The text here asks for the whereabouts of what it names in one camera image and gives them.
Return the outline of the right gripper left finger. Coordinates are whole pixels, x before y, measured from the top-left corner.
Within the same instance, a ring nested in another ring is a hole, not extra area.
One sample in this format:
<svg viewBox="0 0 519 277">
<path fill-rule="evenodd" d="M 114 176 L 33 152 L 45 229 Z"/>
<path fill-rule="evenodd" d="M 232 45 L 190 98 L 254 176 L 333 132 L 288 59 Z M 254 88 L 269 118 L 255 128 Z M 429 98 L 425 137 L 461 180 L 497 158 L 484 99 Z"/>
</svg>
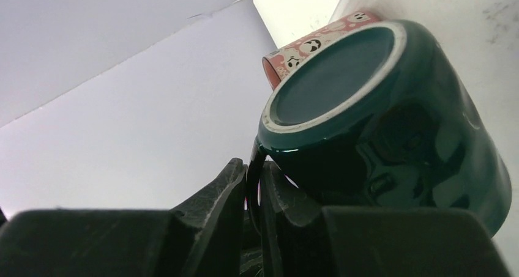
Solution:
<svg viewBox="0 0 519 277">
<path fill-rule="evenodd" d="M 2 276 L 238 276 L 246 165 L 171 210 L 31 210 L 1 227 Z"/>
</svg>

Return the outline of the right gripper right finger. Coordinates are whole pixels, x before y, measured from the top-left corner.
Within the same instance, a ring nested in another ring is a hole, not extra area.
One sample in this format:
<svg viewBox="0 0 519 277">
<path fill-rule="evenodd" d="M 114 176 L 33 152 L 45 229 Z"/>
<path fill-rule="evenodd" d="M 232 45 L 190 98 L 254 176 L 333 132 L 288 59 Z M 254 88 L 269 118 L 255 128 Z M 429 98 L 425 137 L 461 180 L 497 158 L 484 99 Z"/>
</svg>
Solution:
<svg viewBox="0 0 519 277">
<path fill-rule="evenodd" d="M 465 210 L 323 206 L 271 161 L 260 209 L 265 276 L 509 276 Z"/>
</svg>

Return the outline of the dark green mug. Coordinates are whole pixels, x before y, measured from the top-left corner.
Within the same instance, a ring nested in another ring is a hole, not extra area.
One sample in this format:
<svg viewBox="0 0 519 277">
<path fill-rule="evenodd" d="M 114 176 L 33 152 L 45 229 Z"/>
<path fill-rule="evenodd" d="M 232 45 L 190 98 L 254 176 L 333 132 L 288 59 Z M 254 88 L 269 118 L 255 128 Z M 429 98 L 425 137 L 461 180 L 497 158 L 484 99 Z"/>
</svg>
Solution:
<svg viewBox="0 0 519 277">
<path fill-rule="evenodd" d="M 255 226 L 266 157 L 322 203 L 466 209 L 491 235 L 512 203 L 507 168 L 459 75 L 409 20 L 347 33 L 275 88 L 247 173 Z"/>
</svg>

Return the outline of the pink ghost pattern mug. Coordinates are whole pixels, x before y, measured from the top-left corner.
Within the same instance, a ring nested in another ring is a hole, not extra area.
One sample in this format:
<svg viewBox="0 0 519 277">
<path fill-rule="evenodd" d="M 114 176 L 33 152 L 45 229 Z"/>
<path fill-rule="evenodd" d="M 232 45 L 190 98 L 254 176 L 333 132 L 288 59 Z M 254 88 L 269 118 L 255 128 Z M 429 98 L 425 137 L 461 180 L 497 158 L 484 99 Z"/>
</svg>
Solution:
<svg viewBox="0 0 519 277">
<path fill-rule="evenodd" d="M 275 89 L 308 57 L 331 45 L 343 35 L 381 20 L 382 18 L 374 13 L 358 10 L 265 55 L 262 65 L 271 88 Z"/>
</svg>

